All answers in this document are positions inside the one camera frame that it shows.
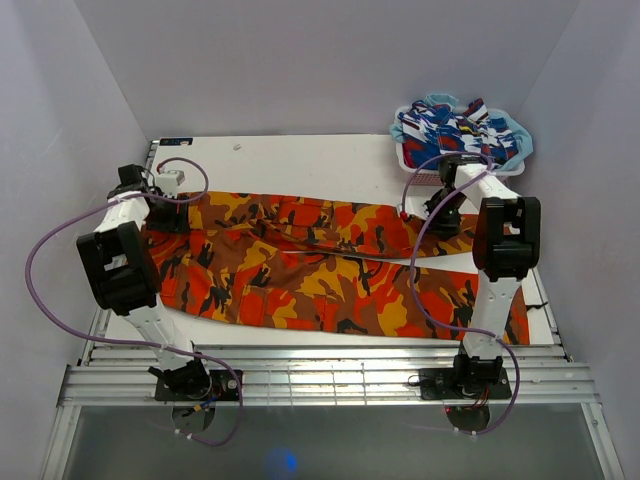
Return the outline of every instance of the white wall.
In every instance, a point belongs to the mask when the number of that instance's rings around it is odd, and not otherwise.
[[[582,0],[519,120],[537,154],[540,269],[566,347],[587,360],[627,478],[640,478],[640,5]]]
[[[81,346],[31,302],[24,261],[45,231],[102,202],[116,167],[140,162],[147,144],[72,0],[0,4],[0,478],[22,480],[39,475],[65,363]],[[86,331],[95,303],[73,237],[51,242],[35,278]]]
[[[516,111],[578,0],[76,0],[149,138],[383,133],[445,91]]]

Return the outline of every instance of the orange camouflage pants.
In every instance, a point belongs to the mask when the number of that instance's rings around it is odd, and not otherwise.
[[[209,192],[188,216],[188,234],[145,232],[168,307],[254,327],[462,338],[419,312],[408,266],[376,260],[408,258],[422,226],[394,207]],[[475,222],[464,216],[461,233],[446,241],[426,235],[420,255],[470,251]],[[432,316],[469,326],[477,275],[419,268],[411,280]],[[529,343],[522,291],[505,339]]]

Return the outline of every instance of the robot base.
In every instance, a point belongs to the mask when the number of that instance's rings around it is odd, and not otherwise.
[[[474,400],[475,397],[483,393],[485,387],[489,388],[489,400],[508,400],[511,398],[511,387],[504,368],[500,370],[496,384],[461,385],[460,382],[454,381],[454,369],[451,367],[422,368],[418,370],[418,377],[420,396],[423,400]]]
[[[242,382],[242,370],[234,370],[236,375]],[[202,398],[191,398],[184,394],[173,393],[165,383],[158,379],[156,383],[156,393],[154,399],[159,402],[193,402],[204,401],[211,398],[211,393],[216,394],[217,402],[237,402],[240,399],[238,389],[242,388],[242,384],[236,385],[236,381],[227,370],[210,370],[212,389]]]

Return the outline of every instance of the glass panel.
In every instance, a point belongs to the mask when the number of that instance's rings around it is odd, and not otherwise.
[[[222,438],[235,413],[219,408],[204,435]],[[439,406],[247,408],[219,448],[152,424],[171,427],[171,408],[84,407],[65,478],[603,478],[580,405],[518,405],[475,440],[408,426],[448,427]]]

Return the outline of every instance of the white laundry basket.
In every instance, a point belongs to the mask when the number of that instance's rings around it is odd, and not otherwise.
[[[400,107],[399,109],[397,109],[394,117],[394,123],[396,125],[401,125],[400,120],[398,120],[398,114],[408,112],[409,110],[411,110],[411,107],[408,107],[408,106]],[[506,115],[504,111],[499,110],[497,108],[490,108],[489,112]],[[407,172],[407,178],[408,178],[409,175],[411,175],[413,172],[416,171],[416,169],[408,167],[404,163],[404,152],[402,151],[402,144],[398,142],[396,142],[396,155],[398,156],[398,163],[400,164],[400,168],[405,172]],[[496,172],[496,177],[500,179],[503,179],[505,177],[515,177],[516,175],[520,175],[522,172],[524,172],[524,162],[521,162],[520,165],[518,165],[513,170]],[[438,186],[438,185],[442,185],[442,182],[440,181],[440,174],[438,173],[437,170],[421,170],[420,173],[418,173],[415,177],[413,177],[413,179],[411,180],[411,185]]]

